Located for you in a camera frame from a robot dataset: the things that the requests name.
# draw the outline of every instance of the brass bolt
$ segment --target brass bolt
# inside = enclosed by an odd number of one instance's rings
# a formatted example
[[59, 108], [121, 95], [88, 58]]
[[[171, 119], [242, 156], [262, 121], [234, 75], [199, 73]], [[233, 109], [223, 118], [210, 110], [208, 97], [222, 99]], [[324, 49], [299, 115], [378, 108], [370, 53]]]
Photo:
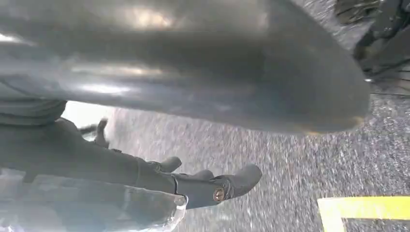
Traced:
[[223, 197], [225, 196], [225, 191], [223, 188], [217, 188], [214, 192], [214, 201], [221, 202], [223, 201]]

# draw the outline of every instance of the gray asphalt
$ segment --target gray asphalt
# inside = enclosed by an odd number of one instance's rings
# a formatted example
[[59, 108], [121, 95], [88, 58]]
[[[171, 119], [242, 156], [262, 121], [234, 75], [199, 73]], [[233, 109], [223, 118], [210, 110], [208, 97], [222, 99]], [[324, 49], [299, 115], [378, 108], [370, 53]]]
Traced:
[[[350, 49], [367, 25], [341, 27], [332, 1], [296, 2]], [[372, 96], [365, 124], [350, 132], [288, 136], [156, 113], [115, 110], [111, 146], [147, 160], [178, 156], [179, 171], [232, 173], [260, 166], [260, 184], [217, 207], [187, 212], [179, 232], [322, 231], [317, 199], [410, 195], [410, 99]], [[347, 232], [410, 231], [410, 221], [345, 221]]]

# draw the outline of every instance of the motorcycle exhaust pipe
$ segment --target motorcycle exhaust pipe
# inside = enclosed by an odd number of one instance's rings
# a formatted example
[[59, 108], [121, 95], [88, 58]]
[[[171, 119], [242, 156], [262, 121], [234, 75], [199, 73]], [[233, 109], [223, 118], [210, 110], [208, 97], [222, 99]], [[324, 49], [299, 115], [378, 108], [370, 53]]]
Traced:
[[14, 0], [0, 18], [0, 83], [21, 98], [307, 134], [368, 109], [360, 68], [288, 0]]

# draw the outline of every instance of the motorcycle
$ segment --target motorcycle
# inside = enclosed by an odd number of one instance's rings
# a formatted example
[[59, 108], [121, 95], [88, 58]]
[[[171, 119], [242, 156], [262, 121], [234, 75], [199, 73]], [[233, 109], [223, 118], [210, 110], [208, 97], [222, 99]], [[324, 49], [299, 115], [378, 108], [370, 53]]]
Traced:
[[66, 101], [295, 134], [348, 130], [367, 113], [356, 61], [288, 0], [10, 0], [0, 18], [8, 230], [170, 231], [186, 209], [247, 194], [262, 176], [255, 165], [175, 174], [178, 158], [109, 149], [105, 121], [60, 118]]
[[410, 1], [339, 0], [335, 15], [343, 24], [373, 20], [353, 57], [376, 94], [410, 96]]

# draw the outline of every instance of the yellow road marking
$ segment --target yellow road marking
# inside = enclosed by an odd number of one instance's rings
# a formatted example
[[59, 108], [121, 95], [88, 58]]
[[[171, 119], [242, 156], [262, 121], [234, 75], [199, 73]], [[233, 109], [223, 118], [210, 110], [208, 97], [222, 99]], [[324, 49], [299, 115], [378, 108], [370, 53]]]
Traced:
[[325, 232], [345, 232], [342, 218], [410, 220], [410, 197], [318, 199]]

